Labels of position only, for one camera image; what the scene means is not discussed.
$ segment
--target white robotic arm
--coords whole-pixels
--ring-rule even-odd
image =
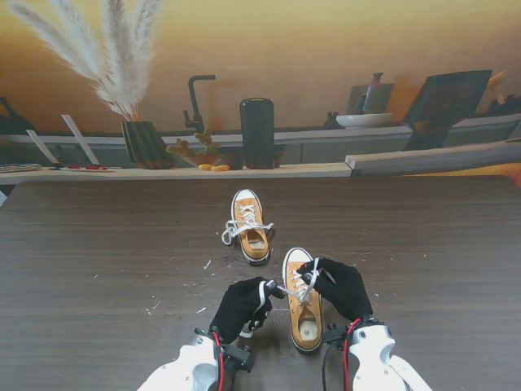
[[[217,377],[215,342],[196,335],[176,361],[157,368],[138,391],[207,391]]]
[[[360,366],[352,381],[353,391],[432,391],[408,362],[391,356],[395,343],[381,323],[354,331],[349,352],[358,358]]]

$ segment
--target white toe cap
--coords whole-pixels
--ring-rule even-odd
[[[287,262],[309,262],[312,261],[313,258],[309,253],[303,248],[292,248],[287,253]]]
[[[248,189],[239,191],[237,193],[237,195],[235,196],[236,201],[246,200],[248,198],[256,198],[255,194],[253,194],[253,191],[248,190]]]

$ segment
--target shoe insole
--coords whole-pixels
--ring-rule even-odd
[[[257,231],[248,231],[246,233],[247,242],[250,244],[251,248],[254,249],[263,249],[265,247],[264,240],[262,239],[262,235]]]
[[[315,319],[306,319],[300,323],[300,338],[302,340],[316,340],[318,334],[318,325]]]

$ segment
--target orange wall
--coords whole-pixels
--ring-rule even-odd
[[[67,131],[71,114],[85,133],[120,133],[120,118],[86,80],[21,24],[0,0],[0,95],[40,131]],[[28,0],[38,10],[47,2]],[[99,31],[98,0],[77,0]],[[182,130],[190,76],[213,129],[239,128],[239,102],[275,103],[277,126],[318,125],[345,111],[351,86],[373,72],[397,83],[389,108],[400,118],[425,77],[506,70],[504,93],[521,92],[519,0],[164,0],[157,21],[153,78],[140,112],[159,131]]]

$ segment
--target faucet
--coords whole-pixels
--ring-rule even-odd
[[[195,97],[194,82],[198,80],[215,80],[215,75],[195,75],[188,80],[188,90],[190,91],[190,100],[194,109],[194,119],[191,120],[188,115],[188,110],[183,110],[185,116],[185,127],[195,128],[197,133],[204,133],[203,117],[199,113],[199,106],[197,105],[197,98]]]

